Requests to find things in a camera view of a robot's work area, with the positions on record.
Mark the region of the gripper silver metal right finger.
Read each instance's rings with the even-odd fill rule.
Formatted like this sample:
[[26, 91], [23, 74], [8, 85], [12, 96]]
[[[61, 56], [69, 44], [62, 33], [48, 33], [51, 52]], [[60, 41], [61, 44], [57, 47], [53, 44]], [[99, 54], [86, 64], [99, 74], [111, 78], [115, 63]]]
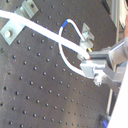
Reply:
[[128, 59], [128, 37], [120, 40], [112, 47], [90, 53], [92, 59], [106, 59], [111, 64], [119, 64]]

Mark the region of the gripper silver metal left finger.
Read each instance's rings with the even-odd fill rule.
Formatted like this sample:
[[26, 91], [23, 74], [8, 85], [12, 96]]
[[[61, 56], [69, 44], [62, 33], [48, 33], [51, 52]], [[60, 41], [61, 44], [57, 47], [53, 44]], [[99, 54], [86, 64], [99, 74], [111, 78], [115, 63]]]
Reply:
[[83, 61], [80, 64], [85, 77], [93, 79], [97, 86], [107, 84], [118, 88], [123, 80], [125, 67], [119, 66], [116, 71], [109, 68], [106, 61]]

